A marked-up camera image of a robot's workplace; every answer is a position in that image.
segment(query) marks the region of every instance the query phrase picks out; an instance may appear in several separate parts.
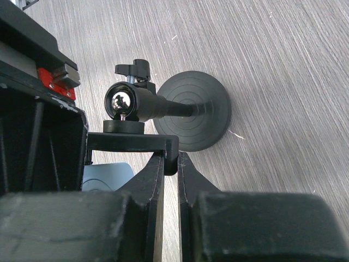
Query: gray wood grain surface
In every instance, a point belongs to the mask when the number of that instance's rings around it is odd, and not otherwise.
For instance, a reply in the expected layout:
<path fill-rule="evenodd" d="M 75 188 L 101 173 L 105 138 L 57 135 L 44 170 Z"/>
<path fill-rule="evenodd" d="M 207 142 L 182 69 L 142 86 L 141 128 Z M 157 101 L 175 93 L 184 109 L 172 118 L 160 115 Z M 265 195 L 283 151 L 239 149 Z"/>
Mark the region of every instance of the gray wood grain surface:
<path fill-rule="evenodd" d="M 222 190 L 318 194 L 348 235 L 346 0 L 55 0 L 27 13 L 78 64 L 77 103 L 91 131 L 102 130 L 104 94 L 122 79 L 115 64 L 149 60 L 158 88 L 182 71 L 212 74 L 233 114 L 220 142 L 190 154 L 199 171 Z M 94 161 L 138 172 L 149 157 L 96 153 Z M 176 180 L 165 182 L 163 261 L 179 261 Z"/>

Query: red plastic part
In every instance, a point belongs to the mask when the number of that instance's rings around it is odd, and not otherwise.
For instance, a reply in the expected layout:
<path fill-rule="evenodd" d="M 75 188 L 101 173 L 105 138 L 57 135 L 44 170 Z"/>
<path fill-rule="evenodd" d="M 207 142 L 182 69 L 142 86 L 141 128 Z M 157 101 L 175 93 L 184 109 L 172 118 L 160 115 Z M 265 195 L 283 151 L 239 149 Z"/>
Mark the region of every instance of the red plastic part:
<path fill-rule="evenodd" d="M 72 89 L 66 90 L 64 87 L 54 84 L 52 82 L 53 80 L 52 74 L 49 71 L 47 71 L 45 68 L 39 68 L 38 72 L 39 72 L 39 79 L 43 82 L 45 87 L 65 97 L 68 97 L 71 100 L 76 99 L 74 89 L 72 88 Z"/>

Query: mounting plate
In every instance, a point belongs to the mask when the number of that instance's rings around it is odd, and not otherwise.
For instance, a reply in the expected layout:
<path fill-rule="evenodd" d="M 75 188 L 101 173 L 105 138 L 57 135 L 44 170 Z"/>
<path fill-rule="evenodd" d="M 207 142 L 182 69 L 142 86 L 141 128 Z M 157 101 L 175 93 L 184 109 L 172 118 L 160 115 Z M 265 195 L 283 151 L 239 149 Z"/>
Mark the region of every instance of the mounting plate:
<path fill-rule="evenodd" d="M 225 134 L 231 118 L 231 103 L 224 86 L 213 76 L 198 71 L 179 73 L 168 79 L 157 95 L 195 105 L 190 117 L 154 119 L 159 134 L 179 137 L 181 151 L 207 149 Z"/>

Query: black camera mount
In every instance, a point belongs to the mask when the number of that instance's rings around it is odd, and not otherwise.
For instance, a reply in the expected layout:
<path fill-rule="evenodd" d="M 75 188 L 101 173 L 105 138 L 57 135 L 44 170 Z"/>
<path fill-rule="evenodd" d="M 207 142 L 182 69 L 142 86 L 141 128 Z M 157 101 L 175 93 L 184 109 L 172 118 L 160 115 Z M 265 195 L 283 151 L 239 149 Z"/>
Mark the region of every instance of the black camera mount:
<path fill-rule="evenodd" d="M 148 61 L 117 65 L 115 73 L 125 75 L 128 82 L 115 83 L 107 91 L 105 109 L 113 120 L 104 121 L 103 132 L 143 134 L 144 122 L 154 119 L 158 133 L 178 136 L 183 151 L 209 148 L 226 132 L 231 103 L 214 77 L 196 71 L 179 73 L 156 94 Z"/>

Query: gray plastic part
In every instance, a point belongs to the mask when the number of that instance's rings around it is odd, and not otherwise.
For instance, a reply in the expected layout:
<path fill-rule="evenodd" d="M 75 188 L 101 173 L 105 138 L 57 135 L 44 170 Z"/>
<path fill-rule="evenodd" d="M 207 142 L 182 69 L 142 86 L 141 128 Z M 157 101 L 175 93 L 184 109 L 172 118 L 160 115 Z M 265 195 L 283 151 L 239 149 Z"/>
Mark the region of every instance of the gray plastic part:
<path fill-rule="evenodd" d="M 0 41 L 0 61 L 13 66 L 35 78 L 38 78 L 35 61 L 14 50 L 12 47 Z"/>
<path fill-rule="evenodd" d="M 80 85 L 79 73 L 68 64 L 64 64 L 64 66 L 53 71 L 52 77 L 55 84 L 63 86 L 68 90 Z"/>
<path fill-rule="evenodd" d="M 86 165 L 82 191 L 116 191 L 126 184 L 134 173 L 127 163 Z"/>

